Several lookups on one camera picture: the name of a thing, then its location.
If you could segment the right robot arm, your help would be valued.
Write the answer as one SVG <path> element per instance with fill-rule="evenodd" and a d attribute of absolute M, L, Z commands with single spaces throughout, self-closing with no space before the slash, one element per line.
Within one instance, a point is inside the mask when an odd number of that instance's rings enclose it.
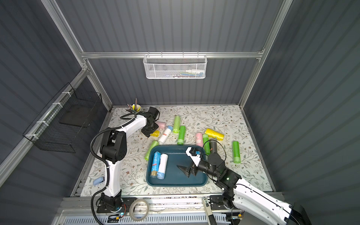
<path fill-rule="evenodd" d="M 223 190 L 223 204 L 228 209 L 240 209 L 250 213 L 267 225 L 310 225 L 305 209 L 299 204 L 280 201 L 255 188 L 239 174 L 229 169 L 225 161 L 212 153 L 203 160 L 197 152 L 186 154 L 192 162 L 177 167 L 187 176 L 198 172 L 207 174 L 215 185 Z"/>

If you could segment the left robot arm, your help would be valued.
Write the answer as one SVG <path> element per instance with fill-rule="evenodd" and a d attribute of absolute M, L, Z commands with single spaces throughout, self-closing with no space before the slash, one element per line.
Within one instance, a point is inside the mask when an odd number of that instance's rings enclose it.
<path fill-rule="evenodd" d="M 104 132 L 100 153 L 106 164 L 105 196 L 116 197 L 121 194 L 119 177 L 122 160 L 128 151 L 127 139 L 138 130 L 149 137 L 158 129 L 156 121 L 159 115 L 159 110 L 153 107 L 147 112 L 128 113 L 121 117 L 126 123 L 119 127 L 110 127 Z"/>

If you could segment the white roll with blue end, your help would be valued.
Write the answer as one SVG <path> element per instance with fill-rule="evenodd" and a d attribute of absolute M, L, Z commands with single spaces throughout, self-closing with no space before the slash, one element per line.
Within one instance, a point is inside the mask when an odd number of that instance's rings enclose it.
<path fill-rule="evenodd" d="M 157 178 L 163 180 L 165 178 L 166 168 L 167 168 L 168 155 L 161 154 L 160 163 L 157 172 Z"/>

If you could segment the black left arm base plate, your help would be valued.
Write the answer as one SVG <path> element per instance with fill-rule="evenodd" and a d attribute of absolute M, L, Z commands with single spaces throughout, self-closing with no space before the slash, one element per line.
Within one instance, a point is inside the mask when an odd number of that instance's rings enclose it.
<path fill-rule="evenodd" d="M 136 197 L 109 197 L 101 196 L 96 201 L 97 213 L 125 213 Z"/>

